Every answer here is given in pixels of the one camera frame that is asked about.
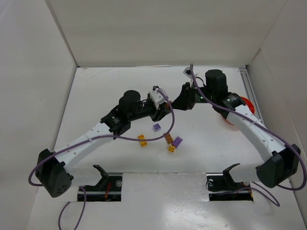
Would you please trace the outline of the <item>orange divided round container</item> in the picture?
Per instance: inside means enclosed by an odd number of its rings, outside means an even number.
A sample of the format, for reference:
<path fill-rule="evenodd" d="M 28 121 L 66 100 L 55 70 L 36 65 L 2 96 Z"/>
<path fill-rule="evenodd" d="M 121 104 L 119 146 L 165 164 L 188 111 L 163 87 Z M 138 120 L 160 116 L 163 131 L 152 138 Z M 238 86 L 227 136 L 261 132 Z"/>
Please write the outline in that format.
<path fill-rule="evenodd" d="M 252 102 L 245 98 L 240 97 L 240 105 L 234 108 L 233 113 L 229 113 L 226 117 L 226 122 L 235 126 L 236 128 L 248 127 L 257 121 L 255 116 L 255 107 Z"/>

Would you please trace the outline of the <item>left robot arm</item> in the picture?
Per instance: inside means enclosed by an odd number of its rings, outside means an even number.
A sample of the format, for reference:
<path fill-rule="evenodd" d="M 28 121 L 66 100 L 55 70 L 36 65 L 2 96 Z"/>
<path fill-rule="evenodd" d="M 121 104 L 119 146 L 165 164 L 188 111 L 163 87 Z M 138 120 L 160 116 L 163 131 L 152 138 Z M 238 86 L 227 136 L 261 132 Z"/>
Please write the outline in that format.
<path fill-rule="evenodd" d="M 126 139 L 123 134 L 130 129 L 132 121 L 144 117 L 159 121 L 172 114 L 172 107 L 166 108 L 167 105 L 171 103 L 163 89 L 154 87 L 144 102 L 137 91 L 126 91 L 118 105 L 74 142 L 55 151 L 40 152 L 30 174 L 36 176 L 52 198 L 61 196 L 76 182 L 73 168 L 82 159 L 104 144 L 118 138 Z"/>

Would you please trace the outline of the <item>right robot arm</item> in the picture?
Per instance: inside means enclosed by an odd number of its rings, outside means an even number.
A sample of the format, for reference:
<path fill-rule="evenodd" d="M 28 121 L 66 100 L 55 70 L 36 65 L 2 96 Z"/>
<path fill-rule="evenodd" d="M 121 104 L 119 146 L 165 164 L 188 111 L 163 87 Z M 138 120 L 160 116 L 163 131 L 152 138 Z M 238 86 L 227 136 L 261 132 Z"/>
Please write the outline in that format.
<path fill-rule="evenodd" d="M 223 119 L 234 125 L 255 147 L 261 163 L 233 164 L 222 173 L 208 173 L 210 191 L 231 191 L 239 189 L 242 183 L 261 182 L 268 188 L 279 186 L 297 172 L 300 149 L 286 144 L 257 119 L 241 96 L 229 92 L 226 75 L 219 69 L 205 73 L 206 83 L 196 85 L 197 76 L 190 68 L 183 73 L 190 82 L 183 84 L 180 95 L 172 102 L 178 110 L 190 110 L 195 104 L 210 103 Z"/>

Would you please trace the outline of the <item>yellow long lego brick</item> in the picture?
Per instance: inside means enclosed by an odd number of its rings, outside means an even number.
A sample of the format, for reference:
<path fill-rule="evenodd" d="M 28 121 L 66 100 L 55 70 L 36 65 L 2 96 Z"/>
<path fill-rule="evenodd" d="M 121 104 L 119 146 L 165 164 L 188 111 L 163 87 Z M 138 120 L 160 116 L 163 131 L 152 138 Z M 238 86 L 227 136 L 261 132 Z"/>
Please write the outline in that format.
<path fill-rule="evenodd" d="M 139 142 L 141 147 L 147 146 L 147 142 L 144 141 L 144 139 L 145 139 L 144 135 L 139 135 L 139 136 L 138 136 L 138 139 L 141 140 L 141 141 Z"/>

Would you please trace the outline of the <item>purple square lego brick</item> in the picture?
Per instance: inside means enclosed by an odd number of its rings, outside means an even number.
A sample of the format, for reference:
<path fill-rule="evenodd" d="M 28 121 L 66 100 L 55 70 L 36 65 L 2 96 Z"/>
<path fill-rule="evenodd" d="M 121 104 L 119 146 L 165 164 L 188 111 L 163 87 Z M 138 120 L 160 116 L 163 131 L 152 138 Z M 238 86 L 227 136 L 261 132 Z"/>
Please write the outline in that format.
<path fill-rule="evenodd" d="M 153 129 L 154 129 L 155 132 L 157 132 L 157 131 L 161 130 L 161 127 L 160 127 L 159 124 L 154 124 Z"/>

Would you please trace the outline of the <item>purple printed lego brick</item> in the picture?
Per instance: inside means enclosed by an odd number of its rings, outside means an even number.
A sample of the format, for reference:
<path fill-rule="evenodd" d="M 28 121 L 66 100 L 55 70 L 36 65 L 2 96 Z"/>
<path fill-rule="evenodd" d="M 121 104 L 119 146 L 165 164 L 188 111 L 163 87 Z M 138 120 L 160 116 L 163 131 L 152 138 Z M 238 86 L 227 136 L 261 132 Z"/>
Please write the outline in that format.
<path fill-rule="evenodd" d="M 172 143 L 172 146 L 175 147 L 176 149 L 178 148 L 178 146 L 181 144 L 181 142 L 183 141 L 183 139 L 181 137 L 176 137 Z"/>

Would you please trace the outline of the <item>brown long lego brick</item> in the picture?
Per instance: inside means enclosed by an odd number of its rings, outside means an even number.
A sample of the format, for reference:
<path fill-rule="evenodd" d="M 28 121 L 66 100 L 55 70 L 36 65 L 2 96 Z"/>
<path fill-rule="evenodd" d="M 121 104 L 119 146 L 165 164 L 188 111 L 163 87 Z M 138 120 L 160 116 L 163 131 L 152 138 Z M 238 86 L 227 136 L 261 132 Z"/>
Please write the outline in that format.
<path fill-rule="evenodd" d="M 170 133 L 164 133 L 164 138 L 165 138 L 167 144 L 169 144 L 169 145 L 174 142 Z"/>

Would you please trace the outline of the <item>yellow small lego brick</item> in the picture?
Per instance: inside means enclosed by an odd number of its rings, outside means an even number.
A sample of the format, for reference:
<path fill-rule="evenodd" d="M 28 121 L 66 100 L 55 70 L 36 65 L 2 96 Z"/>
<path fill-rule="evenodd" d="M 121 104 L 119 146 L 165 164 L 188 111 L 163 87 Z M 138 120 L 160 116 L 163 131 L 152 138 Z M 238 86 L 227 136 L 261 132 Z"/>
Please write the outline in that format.
<path fill-rule="evenodd" d="M 171 152 L 171 153 L 174 153 L 176 151 L 176 147 L 173 146 L 173 145 L 169 145 L 168 146 L 168 151 Z"/>

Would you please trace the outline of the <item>aluminium rail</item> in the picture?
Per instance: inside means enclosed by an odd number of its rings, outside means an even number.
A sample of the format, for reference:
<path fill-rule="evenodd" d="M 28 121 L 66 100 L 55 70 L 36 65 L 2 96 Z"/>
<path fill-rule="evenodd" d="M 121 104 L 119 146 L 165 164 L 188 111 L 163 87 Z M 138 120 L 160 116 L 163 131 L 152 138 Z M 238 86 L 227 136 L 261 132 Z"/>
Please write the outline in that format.
<path fill-rule="evenodd" d="M 247 68 L 245 68 L 245 67 L 239 68 L 239 73 L 241 75 L 242 82 L 243 82 L 243 85 L 244 85 L 244 88 L 245 88 L 245 94 L 246 95 L 244 95 L 244 97 L 248 98 L 252 102 L 252 104 L 255 107 L 255 115 L 254 116 L 264 124 L 264 120 L 263 120 L 262 114 L 260 112 L 260 107 L 259 107 L 259 104 L 258 104 L 258 101 L 257 101 L 257 98 L 256 98 L 255 91 L 254 91 L 253 86 L 251 84 L 251 80 L 250 80 Z M 244 149 L 246 149 L 247 147 L 249 148 L 249 150 L 248 151 L 246 150 L 246 151 L 244 151 L 244 153 L 241 154 L 242 158 L 243 158 L 242 164 L 243 165 L 253 164 L 253 165 L 256 165 L 256 166 L 262 164 L 262 159 L 261 159 L 259 153 L 257 152 L 257 150 L 252 146 L 252 144 L 245 143 Z"/>

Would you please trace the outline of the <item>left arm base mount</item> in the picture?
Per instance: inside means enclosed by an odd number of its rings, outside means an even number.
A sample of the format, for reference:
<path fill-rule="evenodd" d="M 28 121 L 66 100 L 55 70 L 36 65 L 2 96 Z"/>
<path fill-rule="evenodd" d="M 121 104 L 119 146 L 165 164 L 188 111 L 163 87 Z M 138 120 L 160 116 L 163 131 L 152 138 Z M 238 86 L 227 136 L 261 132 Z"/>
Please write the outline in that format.
<path fill-rule="evenodd" d="M 99 172 L 99 181 L 94 185 L 85 185 L 78 190 L 77 201 L 83 202 L 120 202 L 123 173 L 107 173 L 100 165 L 93 166 Z"/>

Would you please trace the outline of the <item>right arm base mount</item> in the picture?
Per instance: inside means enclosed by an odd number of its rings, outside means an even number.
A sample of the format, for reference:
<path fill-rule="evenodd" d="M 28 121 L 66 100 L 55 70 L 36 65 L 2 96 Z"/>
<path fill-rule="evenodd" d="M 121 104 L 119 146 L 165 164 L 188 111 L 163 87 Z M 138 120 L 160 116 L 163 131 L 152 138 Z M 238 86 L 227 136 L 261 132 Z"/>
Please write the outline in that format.
<path fill-rule="evenodd" d="M 233 164 L 220 173 L 207 173 L 205 184 L 210 201 L 253 201 L 250 184 L 234 182 L 229 171 L 238 166 Z"/>

